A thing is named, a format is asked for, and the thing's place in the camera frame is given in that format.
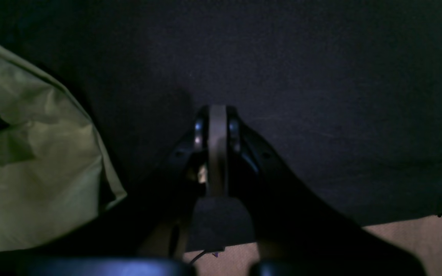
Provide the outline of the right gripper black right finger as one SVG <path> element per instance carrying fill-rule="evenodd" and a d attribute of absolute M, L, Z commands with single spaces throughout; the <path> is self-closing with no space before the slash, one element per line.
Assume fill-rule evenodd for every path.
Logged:
<path fill-rule="evenodd" d="M 251 276 L 424 276 L 419 259 L 340 214 L 226 108 L 226 194 L 247 209 L 260 260 Z"/>

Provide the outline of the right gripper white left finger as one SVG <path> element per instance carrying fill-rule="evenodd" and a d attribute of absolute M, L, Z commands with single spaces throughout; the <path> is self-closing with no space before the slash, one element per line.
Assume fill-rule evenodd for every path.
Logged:
<path fill-rule="evenodd" d="M 206 193 L 209 111 L 199 110 L 193 127 L 128 199 L 135 213 L 125 255 L 183 258 L 195 204 Z"/>

